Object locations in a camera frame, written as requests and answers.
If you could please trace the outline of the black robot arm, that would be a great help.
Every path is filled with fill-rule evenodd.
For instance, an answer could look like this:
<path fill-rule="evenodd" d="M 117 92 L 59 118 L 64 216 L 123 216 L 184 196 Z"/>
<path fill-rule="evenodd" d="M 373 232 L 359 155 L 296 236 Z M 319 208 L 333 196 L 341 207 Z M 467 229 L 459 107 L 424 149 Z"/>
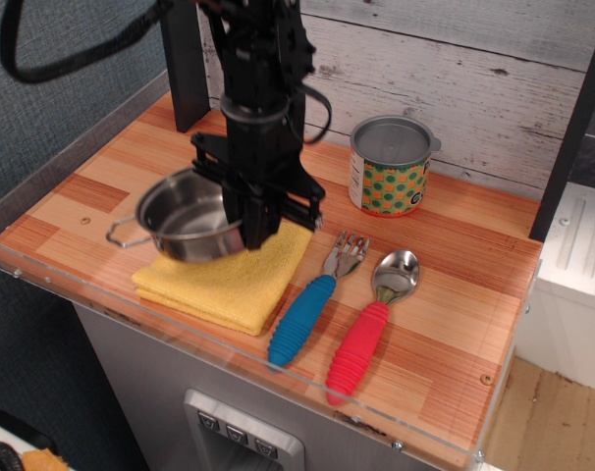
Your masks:
<path fill-rule="evenodd" d="M 194 170 L 222 187 L 229 223 L 258 249 L 287 219 L 311 231 L 321 224 L 323 187 L 302 166 L 307 98 L 328 99 L 304 84 L 314 46 L 297 1 L 202 1 L 223 71 L 220 108 L 227 134 L 195 134 Z"/>

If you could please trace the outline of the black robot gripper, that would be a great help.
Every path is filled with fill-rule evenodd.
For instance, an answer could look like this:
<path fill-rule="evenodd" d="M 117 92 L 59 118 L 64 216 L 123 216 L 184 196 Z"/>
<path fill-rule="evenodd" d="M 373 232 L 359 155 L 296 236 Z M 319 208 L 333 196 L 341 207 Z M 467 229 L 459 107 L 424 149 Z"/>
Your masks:
<path fill-rule="evenodd" d="M 325 190 L 302 166 L 305 107 L 263 122 L 226 118 L 227 135 L 197 132 L 194 169 L 222 186 L 229 224 L 243 224 L 248 250 L 259 249 L 283 219 L 311 231 L 322 225 Z"/>

